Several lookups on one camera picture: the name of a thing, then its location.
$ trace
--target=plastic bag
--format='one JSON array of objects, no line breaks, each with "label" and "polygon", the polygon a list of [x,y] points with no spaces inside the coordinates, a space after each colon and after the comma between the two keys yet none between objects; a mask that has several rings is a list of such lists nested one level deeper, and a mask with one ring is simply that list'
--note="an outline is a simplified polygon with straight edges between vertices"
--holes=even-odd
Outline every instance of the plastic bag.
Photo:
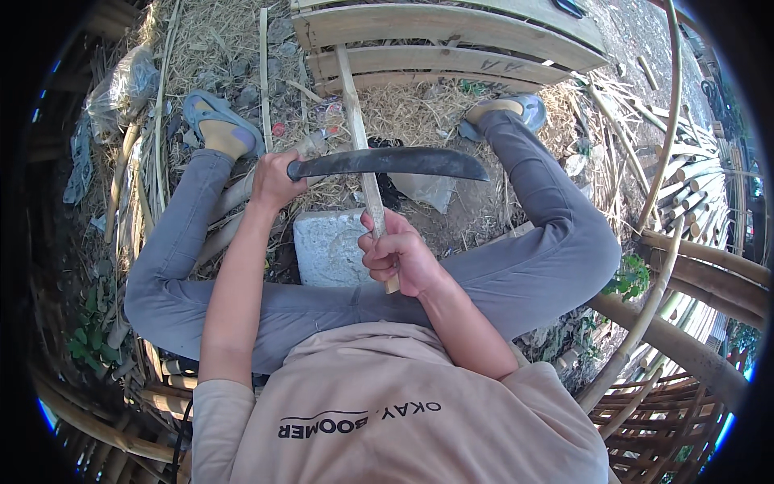
[{"label": "plastic bag", "polygon": [[445,214],[457,179],[438,175],[417,175],[414,173],[388,173],[390,180],[399,191],[414,201],[423,201]]},{"label": "plastic bag", "polygon": [[145,107],[159,87],[159,71],[147,46],[130,50],[89,94],[86,111],[91,116],[94,139],[107,142]]},{"label": "plastic bag", "polygon": [[77,204],[89,190],[91,183],[91,145],[89,144],[89,114],[81,113],[70,137],[70,152],[73,157],[73,171],[62,194],[62,202]]}]

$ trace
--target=foot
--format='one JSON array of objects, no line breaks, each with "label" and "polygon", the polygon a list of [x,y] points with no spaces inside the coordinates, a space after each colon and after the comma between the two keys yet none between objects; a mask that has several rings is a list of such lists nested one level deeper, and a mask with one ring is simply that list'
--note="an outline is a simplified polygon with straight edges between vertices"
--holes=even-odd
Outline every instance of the foot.
[{"label": "foot", "polygon": [[499,109],[507,109],[515,112],[517,115],[521,115],[524,112],[524,107],[512,99],[491,99],[488,101],[481,101],[473,106],[465,115],[465,119],[467,122],[477,125],[485,112]]},{"label": "foot", "polygon": [[[212,109],[204,99],[199,98],[196,109]],[[226,121],[206,119],[199,122],[204,137],[204,147],[226,153],[236,160],[255,148],[255,137],[247,129]]]}]

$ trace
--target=hand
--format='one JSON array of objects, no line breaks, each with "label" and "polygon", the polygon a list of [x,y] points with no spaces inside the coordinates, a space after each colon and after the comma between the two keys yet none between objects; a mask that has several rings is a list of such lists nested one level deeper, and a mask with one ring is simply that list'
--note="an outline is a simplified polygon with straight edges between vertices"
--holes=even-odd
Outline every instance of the hand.
[{"label": "hand", "polygon": [[371,235],[374,220],[367,211],[363,211],[360,222],[368,233],[360,236],[358,247],[365,252],[363,265],[371,270],[372,279],[386,281],[398,274],[400,292],[418,297],[448,276],[420,234],[402,215],[385,208],[387,235],[376,241]]},{"label": "hand", "polygon": [[294,149],[262,156],[252,179],[251,201],[270,211],[279,212],[297,195],[307,191],[306,178],[294,182],[288,177],[288,165],[293,160],[301,160]]}]

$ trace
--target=right hand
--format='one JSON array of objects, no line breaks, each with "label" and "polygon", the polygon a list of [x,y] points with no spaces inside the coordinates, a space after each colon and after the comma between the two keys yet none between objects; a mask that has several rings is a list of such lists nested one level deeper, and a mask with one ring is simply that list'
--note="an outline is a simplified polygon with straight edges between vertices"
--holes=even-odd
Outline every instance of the right hand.
[{"label": "right hand", "polygon": [[385,208],[387,235],[378,240],[371,235],[374,220],[367,211],[363,211],[360,222],[369,230],[358,239],[358,247],[365,252],[363,265],[371,270],[372,279],[383,282],[398,274],[400,292],[418,297],[448,275],[420,233],[402,215]]}]

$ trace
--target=white stone block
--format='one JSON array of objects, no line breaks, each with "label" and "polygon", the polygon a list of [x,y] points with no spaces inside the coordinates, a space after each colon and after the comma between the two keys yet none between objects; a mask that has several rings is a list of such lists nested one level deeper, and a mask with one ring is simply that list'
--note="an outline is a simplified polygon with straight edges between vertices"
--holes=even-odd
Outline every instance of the white stone block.
[{"label": "white stone block", "polygon": [[304,286],[352,287],[373,280],[358,248],[358,237],[367,232],[360,223],[362,212],[311,211],[296,218],[293,240]]}]

